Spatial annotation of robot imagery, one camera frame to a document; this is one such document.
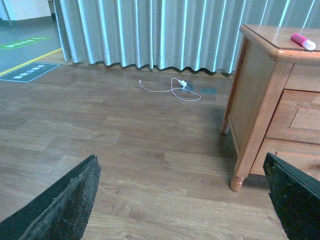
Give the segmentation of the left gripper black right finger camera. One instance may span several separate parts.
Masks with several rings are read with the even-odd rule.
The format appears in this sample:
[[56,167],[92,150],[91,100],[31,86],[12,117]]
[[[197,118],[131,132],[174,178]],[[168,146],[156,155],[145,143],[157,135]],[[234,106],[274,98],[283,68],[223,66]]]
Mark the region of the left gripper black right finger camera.
[[268,152],[263,170],[269,197],[290,240],[320,238],[320,182]]

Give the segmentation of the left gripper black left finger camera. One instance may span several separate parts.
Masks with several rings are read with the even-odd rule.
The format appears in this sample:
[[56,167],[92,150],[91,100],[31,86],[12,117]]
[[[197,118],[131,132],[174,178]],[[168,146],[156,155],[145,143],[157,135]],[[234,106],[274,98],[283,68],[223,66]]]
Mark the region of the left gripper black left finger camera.
[[90,155],[0,223],[2,240],[80,240],[96,199],[101,166]]

